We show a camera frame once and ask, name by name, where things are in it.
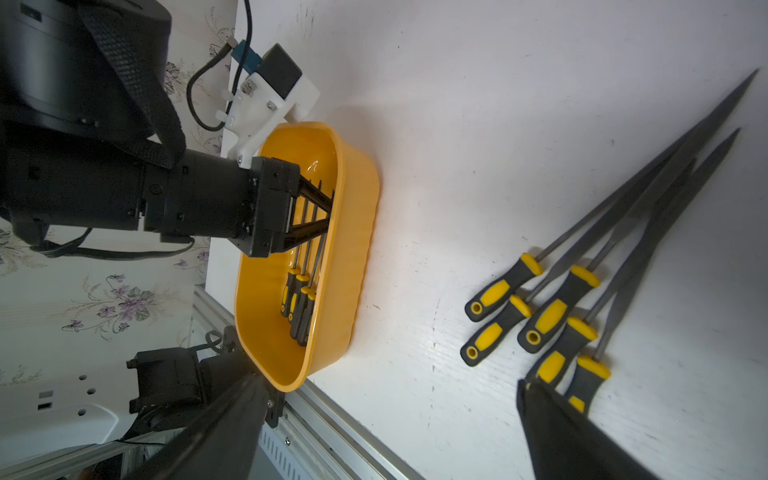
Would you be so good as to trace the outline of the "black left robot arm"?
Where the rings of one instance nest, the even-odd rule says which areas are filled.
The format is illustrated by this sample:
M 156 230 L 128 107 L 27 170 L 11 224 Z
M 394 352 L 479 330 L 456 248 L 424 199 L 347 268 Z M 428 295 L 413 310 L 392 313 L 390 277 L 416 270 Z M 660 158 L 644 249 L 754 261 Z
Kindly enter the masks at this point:
M 297 220 L 332 199 L 297 164 L 260 155 L 318 91 L 280 46 L 228 40 L 237 65 L 218 117 L 236 136 L 225 157 L 190 149 L 164 89 L 172 18 L 156 1 L 5 1 L 1 5 L 1 216 L 50 258 L 114 260 L 51 226 L 144 230 L 189 250 L 224 238 L 249 257 L 284 253 L 329 228 Z

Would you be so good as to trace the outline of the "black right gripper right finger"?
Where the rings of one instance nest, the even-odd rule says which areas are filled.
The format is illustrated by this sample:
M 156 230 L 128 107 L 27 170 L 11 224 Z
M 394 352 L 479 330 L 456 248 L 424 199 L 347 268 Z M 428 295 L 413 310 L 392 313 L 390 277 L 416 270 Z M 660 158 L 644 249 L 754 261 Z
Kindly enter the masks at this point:
M 516 403 L 537 479 L 655 477 L 548 384 L 519 380 Z

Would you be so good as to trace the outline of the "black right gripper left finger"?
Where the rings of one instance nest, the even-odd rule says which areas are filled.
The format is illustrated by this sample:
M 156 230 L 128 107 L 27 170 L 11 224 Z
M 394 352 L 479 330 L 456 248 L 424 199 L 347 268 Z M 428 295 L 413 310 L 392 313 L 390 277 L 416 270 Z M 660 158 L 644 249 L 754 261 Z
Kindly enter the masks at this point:
M 246 479 L 268 409 L 261 378 L 247 375 L 130 479 Z

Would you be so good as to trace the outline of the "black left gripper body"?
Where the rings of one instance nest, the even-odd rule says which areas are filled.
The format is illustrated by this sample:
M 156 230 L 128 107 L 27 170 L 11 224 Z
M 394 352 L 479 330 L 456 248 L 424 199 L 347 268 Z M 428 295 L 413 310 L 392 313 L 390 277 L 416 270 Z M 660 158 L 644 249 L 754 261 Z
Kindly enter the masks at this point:
M 245 217 L 232 243 L 250 258 L 292 250 L 300 167 L 277 158 L 254 157 L 248 180 Z

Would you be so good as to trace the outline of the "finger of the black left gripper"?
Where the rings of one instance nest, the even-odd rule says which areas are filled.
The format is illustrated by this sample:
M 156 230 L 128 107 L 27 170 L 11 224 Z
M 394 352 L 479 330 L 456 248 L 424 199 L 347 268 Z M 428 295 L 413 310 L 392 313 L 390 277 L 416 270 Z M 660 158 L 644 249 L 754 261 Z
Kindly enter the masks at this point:
M 289 251 L 304 244 L 328 231 L 330 218 L 324 218 L 314 222 L 292 226 L 284 235 L 281 250 Z
M 303 176 L 299 177 L 298 194 L 327 213 L 332 211 L 333 199 Z

